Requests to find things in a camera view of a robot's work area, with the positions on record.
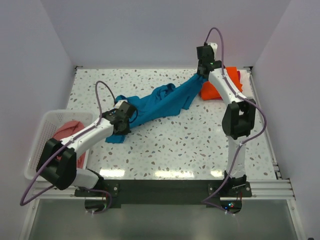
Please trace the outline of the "blue t shirt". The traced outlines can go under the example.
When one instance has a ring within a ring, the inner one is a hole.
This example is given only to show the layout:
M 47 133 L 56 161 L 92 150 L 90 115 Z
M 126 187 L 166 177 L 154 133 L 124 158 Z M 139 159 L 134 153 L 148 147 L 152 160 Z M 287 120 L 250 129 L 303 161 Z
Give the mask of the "blue t shirt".
M 155 88 L 151 94 L 142 98 L 136 95 L 130 97 L 118 95 L 114 102 L 127 101 L 137 108 L 137 112 L 130 118 L 132 122 L 129 128 L 133 129 L 152 120 L 177 116 L 181 110 L 188 110 L 207 81 L 202 76 L 195 74 L 178 87 L 173 83 L 168 83 Z

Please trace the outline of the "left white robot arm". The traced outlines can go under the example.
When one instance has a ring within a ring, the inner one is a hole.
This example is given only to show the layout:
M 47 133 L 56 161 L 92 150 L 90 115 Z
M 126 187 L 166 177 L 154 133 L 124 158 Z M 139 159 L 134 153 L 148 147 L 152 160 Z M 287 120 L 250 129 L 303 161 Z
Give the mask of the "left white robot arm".
M 59 190 L 70 186 L 85 188 L 92 196 L 99 196 L 104 190 L 102 176 L 90 169 L 77 167 L 78 158 L 101 140 L 113 135 L 127 135 L 130 123 L 138 116 L 138 109 L 126 102 L 101 113 L 92 124 L 81 131 L 56 140 L 49 139 L 43 148 L 36 176 L 40 176 Z

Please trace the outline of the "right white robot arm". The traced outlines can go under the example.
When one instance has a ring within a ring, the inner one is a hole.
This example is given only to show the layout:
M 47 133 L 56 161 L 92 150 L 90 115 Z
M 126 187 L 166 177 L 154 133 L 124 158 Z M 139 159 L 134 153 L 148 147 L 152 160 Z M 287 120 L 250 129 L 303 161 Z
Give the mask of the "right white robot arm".
M 220 60 L 215 60 L 218 45 L 204 44 L 196 48 L 197 74 L 204 77 L 218 91 L 226 105 L 222 130 L 228 138 L 228 162 L 225 170 L 223 192 L 235 196 L 247 181 L 245 170 L 246 148 L 243 143 L 255 125 L 256 108 L 238 90 Z

